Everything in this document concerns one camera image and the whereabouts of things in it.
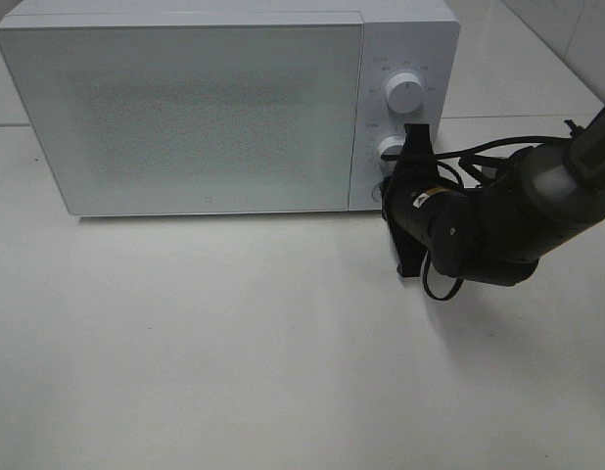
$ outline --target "microwave window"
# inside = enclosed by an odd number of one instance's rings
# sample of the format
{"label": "microwave window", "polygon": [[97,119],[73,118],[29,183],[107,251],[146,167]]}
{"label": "microwave window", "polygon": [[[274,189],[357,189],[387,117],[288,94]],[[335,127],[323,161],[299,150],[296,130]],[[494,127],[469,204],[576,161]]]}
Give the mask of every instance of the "microwave window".
{"label": "microwave window", "polygon": [[348,206],[360,25],[34,30],[1,42],[72,213]]}

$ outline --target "label sticker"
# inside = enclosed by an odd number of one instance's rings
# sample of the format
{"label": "label sticker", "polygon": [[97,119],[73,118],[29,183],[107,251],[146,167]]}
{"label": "label sticker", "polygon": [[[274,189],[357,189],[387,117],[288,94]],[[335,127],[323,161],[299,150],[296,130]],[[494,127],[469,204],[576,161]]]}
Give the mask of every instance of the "label sticker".
{"label": "label sticker", "polygon": [[436,186],[435,188],[427,189],[424,193],[418,196],[413,200],[413,207],[416,209],[420,209],[427,200],[433,196],[434,194],[443,193],[444,191],[449,191],[447,188],[442,188],[441,186]]}

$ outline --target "table surface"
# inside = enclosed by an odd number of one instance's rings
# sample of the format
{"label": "table surface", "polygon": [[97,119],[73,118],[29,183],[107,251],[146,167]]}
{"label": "table surface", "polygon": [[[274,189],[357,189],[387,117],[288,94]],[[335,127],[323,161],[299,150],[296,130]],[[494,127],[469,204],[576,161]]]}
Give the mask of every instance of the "table surface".
{"label": "table surface", "polygon": [[[438,150],[589,121],[503,6],[453,3]],[[605,222],[440,304],[375,213],[79,220],[2,67],[0,470],[605,469]]]}

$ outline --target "microwave control panel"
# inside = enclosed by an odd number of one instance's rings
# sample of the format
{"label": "microwave control panel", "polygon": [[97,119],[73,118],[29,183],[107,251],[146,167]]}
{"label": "microwave control panel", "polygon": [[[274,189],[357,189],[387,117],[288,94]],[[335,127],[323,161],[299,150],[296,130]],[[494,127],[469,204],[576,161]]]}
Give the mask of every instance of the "microwave control panel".
{"label": "microwave control panel", "polygon": [[459,35],[457,22],[364,23],[352,154],[350,211],[381,206],[405,123],[428,123],[437,135]]}

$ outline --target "white microwave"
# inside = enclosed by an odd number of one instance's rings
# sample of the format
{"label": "white microwave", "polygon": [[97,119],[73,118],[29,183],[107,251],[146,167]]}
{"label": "white microwave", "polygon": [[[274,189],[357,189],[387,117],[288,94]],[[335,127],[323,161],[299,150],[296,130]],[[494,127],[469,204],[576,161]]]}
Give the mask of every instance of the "white microwave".
{"label": "white microwave", "polygon": [[368,211],[458,33],[442,0],[24,0],[0,50],[72,214]]}

